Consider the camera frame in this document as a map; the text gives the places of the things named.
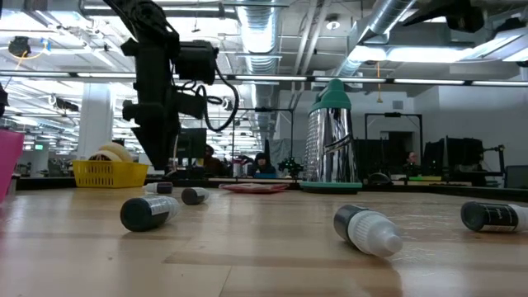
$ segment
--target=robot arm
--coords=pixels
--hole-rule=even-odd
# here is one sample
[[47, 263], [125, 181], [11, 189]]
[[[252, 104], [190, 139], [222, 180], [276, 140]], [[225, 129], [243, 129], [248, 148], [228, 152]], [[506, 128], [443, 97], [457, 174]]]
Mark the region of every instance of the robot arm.
[[[128, 101], [123, 106], [123, 118], [134, 119], [139, 128], [133, 128], [139, 143], [157, 170], [167, 166], [172, 156], [180, 132], [178, 112], [194, 116], [205, 121], [210, 129], [207, 116], [206, 94], [189, 95], [183, 88], [173, 85], [173, 75], [179, 79], [202, 81], [212, 84], [218, 49], [210, 42], [195, 40], [180, 42], [179, 35], [167, 21], [163, 9], [151, 0], [104, 0], [120, 17], [134, 36], [122, 46], [123, 54], [135, 59], [138, 104]], [[235, 95], [233, 114], [225, 125], [227, 127], [238, 110], [238, 93], [236, 89], [219, 76], [232, 88]]]

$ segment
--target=small bottle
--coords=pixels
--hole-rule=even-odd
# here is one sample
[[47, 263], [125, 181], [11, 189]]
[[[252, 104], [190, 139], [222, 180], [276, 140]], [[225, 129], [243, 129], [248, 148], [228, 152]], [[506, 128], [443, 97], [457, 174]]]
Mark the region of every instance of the small bottle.
[[345, 205], [333, 217], [337, 234], [365, 254], [390, 257], [402, 249], [396, 225], [383, 214]]
[[172, 183], [171, 182], [153, 182], [143, 187], [149, 193], [155, 194], [171, 194]]
[[209, 199], [209, 191], [200, 187], [186, 188], [181, 193], [181, 200], [186, 205], [198, 205]]
[[155, 229], [174, 218], [180, 204], [172, 197], [143, 196], [127, 200], [121, 207], [121, 223], [130, 231]]
[[460, 209], [462, 222], [476, 232], [528, 230], [528, 208], [519, 205], [466, 202]]

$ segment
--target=wooden table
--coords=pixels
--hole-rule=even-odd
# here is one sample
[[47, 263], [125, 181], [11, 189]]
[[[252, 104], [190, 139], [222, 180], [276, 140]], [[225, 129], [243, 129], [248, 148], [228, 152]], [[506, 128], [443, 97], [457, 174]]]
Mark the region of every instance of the wooden table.
[[[0, 214], [0, 296], [528, 295], [527, 235], [468, 231], [462, 197], [213, 191], [164, 228], [129, 233], [119, 209], [141, 193], [18, 192]], [[403, 250], [384, 260], [349, 248], [332, 226], [347, 203], [386, 213]]]

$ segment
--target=white bottle cap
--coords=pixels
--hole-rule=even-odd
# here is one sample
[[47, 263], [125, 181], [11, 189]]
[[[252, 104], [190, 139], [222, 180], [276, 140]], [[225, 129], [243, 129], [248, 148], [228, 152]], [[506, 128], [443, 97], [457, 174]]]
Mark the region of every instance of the white bottle cap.
[[158, 189], [157, 182], [151, 182], [143, 186], [143, 189], [148, 193], [156, 193]]
[[520, 207], [519, 205], [509, 205], [517, 214], [517, 226], [515, 228], [516, 232], [528, 230], [528, 208]]
[[351, 241], [366, 254], [390, 257], [403, 247], [396, 225], [379, 212], [365, 210], [348, 224]]

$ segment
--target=yellow basket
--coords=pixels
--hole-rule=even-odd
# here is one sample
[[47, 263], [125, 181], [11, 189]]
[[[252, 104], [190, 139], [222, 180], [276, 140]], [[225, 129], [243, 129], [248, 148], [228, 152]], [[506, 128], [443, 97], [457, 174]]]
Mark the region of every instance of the yellow basket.
[[124, 188], [142, 186], [149, 165], [111, 161], [73, 161], [78, 187]]

